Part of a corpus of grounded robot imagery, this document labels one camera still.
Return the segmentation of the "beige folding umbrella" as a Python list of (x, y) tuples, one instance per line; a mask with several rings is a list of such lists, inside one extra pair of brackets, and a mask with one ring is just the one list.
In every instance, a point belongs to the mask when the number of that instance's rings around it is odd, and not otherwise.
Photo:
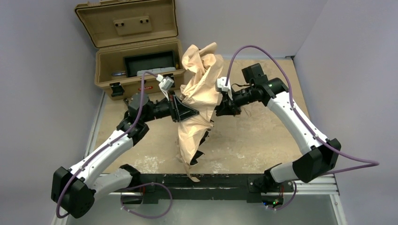
[(211, 118), (219, 98), (215, 83), (223, 69), (223, 58), (216, 54), (216, 49), (215, 42), (203, 48), (191, 45), (182, 56), (185, 75), (191, 78), (187, 84), (181, 85), (180, 99), (199, 114), (178, 123), (176, 143), (179, 160), (193, 182), (199, 182), (199, 179), (190, 174), (190, 163), (199, 151), (200, 140), (213, 126)]

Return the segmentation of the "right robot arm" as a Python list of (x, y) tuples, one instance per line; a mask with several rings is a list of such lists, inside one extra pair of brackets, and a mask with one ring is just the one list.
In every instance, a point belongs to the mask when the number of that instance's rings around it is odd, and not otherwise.
[(302, 157), (279, 164), (265, 170), (263, 178), (256, 186), (268, 191), (277, 185), (300, 180), (308, 183), (332, 170), (337, 162), (337, 151), (341, 144), (337, 139), (329, 139), (316, 129), (303, 111), (289, 98), (289, 89), (279, 78), (268, 79), (260, 64), (242, 69), (248, 87), (234, 91), (226, 77), (218, 78), (215, 89), (222, 94), (221, 103), (215, 107), (217, 116), (238, 115), (241, 107), (253, 102), (262, 102), (284, 124), (294, 138)]

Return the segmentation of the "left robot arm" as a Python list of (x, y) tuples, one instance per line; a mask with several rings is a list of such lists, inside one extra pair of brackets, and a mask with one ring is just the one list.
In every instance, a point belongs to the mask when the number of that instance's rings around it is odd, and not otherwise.
[(154, 102), (145, 93), (133, 95), (124, 118), (105, 142), (77, 164), (68, 169), (61, 166), (54, 172), (51, 199), (57, 204), (56, 216), (80, 218), (101, 195), (118, 189), (138, 188), (140, 172), (130, 165), (123, 165), (107, 176), (100, 175), (142, 140), (149, 131), (146, 122), (164, 117), (182, 122), (198, 114), (198, 110), (184, 104), (173, 91)]

